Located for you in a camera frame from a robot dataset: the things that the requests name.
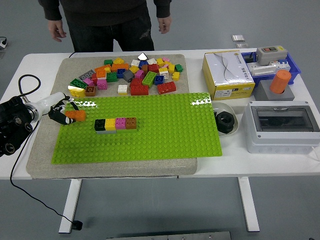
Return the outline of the person's left hand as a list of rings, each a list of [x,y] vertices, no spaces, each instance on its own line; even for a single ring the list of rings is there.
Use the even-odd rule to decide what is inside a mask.
[[[157,19],[158,21],[158,31],[161,34],[167,34],[170,31],[171,24],[172,24],[172,17],[161,17]]]

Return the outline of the person's right hand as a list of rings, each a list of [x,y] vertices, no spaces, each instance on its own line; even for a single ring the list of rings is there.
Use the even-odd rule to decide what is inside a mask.
[[[48,31],[51,38],[56,42],[61,43],[62,39],[66,37],[62,20],[48,20]]]

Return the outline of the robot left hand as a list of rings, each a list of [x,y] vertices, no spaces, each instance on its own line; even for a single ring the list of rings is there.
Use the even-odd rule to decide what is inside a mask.
[[[57,92],[33,104],[35,109],[33,122],[37,122],[42,116],[48,115],[51,120],[54,120],[61,125],[75,123],[76,120],[74,118],[68,117],[62,113],[62,110],[65,109],[64,101],[69,102],[74,110],[77,111],[79,109],[70,96],[67,96],[62,92]]]

